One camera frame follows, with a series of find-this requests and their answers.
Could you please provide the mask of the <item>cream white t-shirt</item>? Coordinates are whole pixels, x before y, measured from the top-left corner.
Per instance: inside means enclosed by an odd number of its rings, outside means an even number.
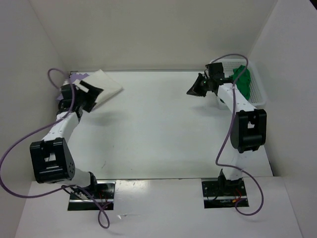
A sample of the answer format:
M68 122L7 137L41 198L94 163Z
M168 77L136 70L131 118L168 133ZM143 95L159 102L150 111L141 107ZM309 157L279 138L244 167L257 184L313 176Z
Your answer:
M88 77L84 78L81 81L85 81L95 87L99 87L104 90L98 96L97 103L92 111L123 90L123 87L119 83L114 81L107 73L105 73L101 69L89 74ZM76 80L73 84L76 85L78 89L81 89L79 83L80 81Z

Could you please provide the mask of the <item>purple t-shirt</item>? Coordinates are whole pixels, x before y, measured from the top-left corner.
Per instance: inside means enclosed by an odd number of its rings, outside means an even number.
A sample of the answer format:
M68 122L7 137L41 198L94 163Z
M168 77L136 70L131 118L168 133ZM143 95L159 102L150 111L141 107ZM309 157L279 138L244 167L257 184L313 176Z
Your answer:
M76 80L81 81L88 76L89 76L89 74L87 74L87 73L83 73L83 74L82 73L74 73L74 74L72 73L70 75L69 79L65 80L65 82L63 83L63 86L69 84L69 82L74 83Z

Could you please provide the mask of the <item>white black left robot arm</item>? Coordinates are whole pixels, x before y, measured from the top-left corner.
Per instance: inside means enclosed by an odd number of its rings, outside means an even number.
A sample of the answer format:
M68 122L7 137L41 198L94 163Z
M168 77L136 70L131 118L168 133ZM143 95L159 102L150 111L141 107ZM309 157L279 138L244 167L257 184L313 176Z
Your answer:
M61 87L62 99L58 103L56 123L42 140L30 145L33 172L38 183L77 185L87 198L98 195L96 177L92 172L76 168L67 143L83 112L89 113L93 109L102 91L102 88L83 81Z

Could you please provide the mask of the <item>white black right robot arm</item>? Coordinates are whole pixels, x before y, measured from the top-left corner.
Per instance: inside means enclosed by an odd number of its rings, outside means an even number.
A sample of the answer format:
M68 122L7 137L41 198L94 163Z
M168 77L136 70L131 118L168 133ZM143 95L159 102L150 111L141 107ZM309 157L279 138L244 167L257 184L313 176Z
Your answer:
M257 109L238 90L233 80L225 78L224 73L199 73L188 95L205 97L213 92L231 111L228 133L216 156L215 164L221 167L217 189L223 195L230 194L242 181L242 175L250 175L243 168L248 152L257 151L266 141L267 113ZM227 142L235 149L230 163L221 163L220 157Z

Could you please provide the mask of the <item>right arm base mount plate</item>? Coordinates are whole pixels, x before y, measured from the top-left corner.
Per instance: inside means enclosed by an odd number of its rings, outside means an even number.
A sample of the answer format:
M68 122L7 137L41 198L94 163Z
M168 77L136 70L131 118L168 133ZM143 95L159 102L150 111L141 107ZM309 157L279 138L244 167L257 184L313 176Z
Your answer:
M219 190L217 179L201 180L205 209L249 207L244 181L233 188Z

